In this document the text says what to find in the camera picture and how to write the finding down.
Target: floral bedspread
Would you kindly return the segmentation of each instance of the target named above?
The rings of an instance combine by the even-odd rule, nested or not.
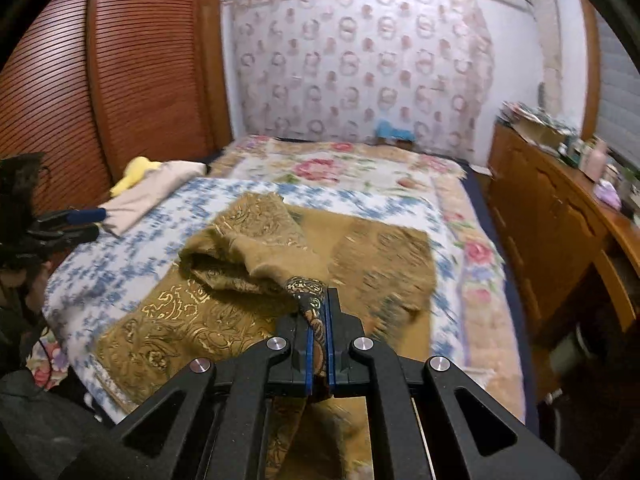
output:
[[[511,413],[524,421],[524,390],[518,345],[504,295],[503,260],[478,222],[462,186],[465,171],[455,162],[391,146],[348,142],[283,142],[267,136],[236,141],[211,167],[211,176],[358,190],[418,198],[435,204],[448,227],[449,245],[461,251],[456,262],[460,323],[454,361],[472,375]],[[434,295],[432,304],[438,305]],[[442,340],[431,325],[432,350]]]
[[[431,349],[455,362],[464,360],[461,308],[456,291],[463,251],[450,244],[444,219],[431,200],[326,187],[197,178],[151,210],[122,238],[101,232],[95,243],[76,248],[47,285],[43,309],[47,322],[78,378],[115,422],[135,406],[121,392],[116,398],[107,393],[105,384],[111,391],[118,389],[92,355],[96,339],[156,286],[190,235],[246,191],[274,191],[289,204],[427,232],[437,278],[431,302],[431,325],[436,326],[432,330]]]

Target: white wall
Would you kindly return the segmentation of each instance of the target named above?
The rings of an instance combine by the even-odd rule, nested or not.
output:
[[[587,37],[580,0],[556,0],[562,46],[562,116],[582,129],[587,97]]]
[[[476,124],[476,164],[485,165],[493,137],[494,119],[502,101],[537,104],[538,84],[543,78],[542,51],[536,23],[523,0],[504,4],[478,0],[494,42],[494,84]],[[226,86],[234,137],[244,135],[238,75],[232,60],[230,15],[223,15]]]

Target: louvered wardrobe door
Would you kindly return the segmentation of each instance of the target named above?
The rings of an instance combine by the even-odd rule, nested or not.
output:
[[[97,205],[111,182],[86,77],[87,0],[52,0],[0,73],[0,156],[46,152],[40,212]]]
[[[138,155],[194,160],[212,150],[197,12],[197,0],[97,0],[94,105],[116,176]]]

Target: wooden wardrobe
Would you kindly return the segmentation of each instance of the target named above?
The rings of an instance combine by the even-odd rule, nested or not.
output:
[[[220,32],[203,39],[202,15],[201,0],[52,0],[40,13],[0,73],[0,156],[47,153],[37,210],[103,202],[135,156],[198,160],[230,142],[223,73],[204,70],[218,63],[206,56],[222,66]]]

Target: blue object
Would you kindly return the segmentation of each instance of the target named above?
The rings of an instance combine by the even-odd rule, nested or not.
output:
[[[322,311],[324,312],[324,326],[326,327],[326,368],[327,377],[329,379],[329,392],[333,393],[335,388],[334,326],[332,325],[331,307],[329,306],[328,294],[326,294],[325,297],[326,299],[322,304]]]
[[[96,209],[74,209],[66,215],[66,222],[69,225],[91,224],[92,222],[102,222],[107,218],[107,210],[99,207]]]
[[[415,135],[409,130],[394,128],[389,121],[380,121],[376,129],[376,136],[380,139],[409,140],[414,142]]]
[[[306,329],[306,363],[305,363],[305,393],[311,395],[314,390],[314,331]]]

